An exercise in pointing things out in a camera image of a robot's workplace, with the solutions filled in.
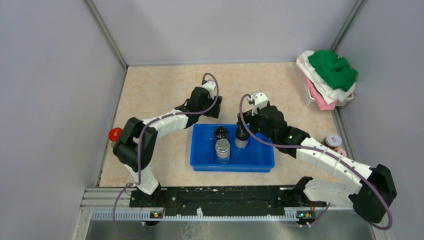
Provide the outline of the blue plastic divided bin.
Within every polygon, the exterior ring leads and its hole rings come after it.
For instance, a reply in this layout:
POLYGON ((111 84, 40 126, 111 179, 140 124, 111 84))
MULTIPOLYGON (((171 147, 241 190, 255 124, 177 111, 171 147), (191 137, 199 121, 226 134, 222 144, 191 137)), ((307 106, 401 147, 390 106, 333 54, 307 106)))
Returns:
POLYGON ((274 149, 252 137, 244 148, 236 146, 236 124, 199 123, 193 126, 190 165, 194 171, 268 173, 275 166, 274 149), (216 130, 227 130, 228 159, 218 157, 216 130))

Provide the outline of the silver cap white bead jar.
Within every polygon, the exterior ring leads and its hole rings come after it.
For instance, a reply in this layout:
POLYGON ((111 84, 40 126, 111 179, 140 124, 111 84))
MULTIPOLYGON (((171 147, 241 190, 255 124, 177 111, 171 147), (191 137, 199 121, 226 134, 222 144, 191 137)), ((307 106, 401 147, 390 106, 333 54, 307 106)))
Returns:
POLYGON ((219 139, 215 143, 215 154, 220 164, 228 164, 231 157, 231 144, 225 139, 219 139))

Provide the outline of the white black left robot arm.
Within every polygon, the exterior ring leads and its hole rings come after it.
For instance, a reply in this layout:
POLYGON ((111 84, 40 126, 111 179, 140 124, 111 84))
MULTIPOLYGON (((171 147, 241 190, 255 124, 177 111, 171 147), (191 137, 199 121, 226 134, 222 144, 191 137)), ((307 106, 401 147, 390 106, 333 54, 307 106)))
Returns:
POLYGON ((132 174, 132 185, 142 192, 141 200, 147 206, 156 206, 161 198, 157 191, 160 184, 149 166, 156 141, 174 131, 190 128, 202 116, 217 119, 222 99, 217 86, 198 86, 190 98, 171 111, 143 120, 132 117, 126 122, 112 152, 132 174))

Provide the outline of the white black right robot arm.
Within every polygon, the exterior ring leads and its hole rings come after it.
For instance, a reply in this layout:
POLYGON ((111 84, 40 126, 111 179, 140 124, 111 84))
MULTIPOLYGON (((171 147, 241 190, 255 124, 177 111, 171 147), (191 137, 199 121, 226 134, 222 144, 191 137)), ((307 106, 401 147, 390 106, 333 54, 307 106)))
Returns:
POLYGON ((243 111, 240 103, 238 110, 237 125, 243 133, 338 179, 335 183, 303 177, 293 192, 297 205, 326 202, 350 207, 375 228, 392 227, 390 206, 398 193, 388 167, 382 164, 373 167, 336 153, 307 132, 288 125, 283 113, 269 103, 248 111, 243 111))

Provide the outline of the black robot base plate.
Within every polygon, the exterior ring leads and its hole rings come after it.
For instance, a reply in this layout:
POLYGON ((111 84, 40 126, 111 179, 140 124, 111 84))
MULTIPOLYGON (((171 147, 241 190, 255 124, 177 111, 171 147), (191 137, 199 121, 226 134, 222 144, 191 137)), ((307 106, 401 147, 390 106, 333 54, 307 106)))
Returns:
POLYGON ((313 203, 293 185, 245 186, 159 186, 151 195, 135 189, 131 192, 131 208, 171 207, 189 203, 265 203, 272 207, 323 207, 313 203))

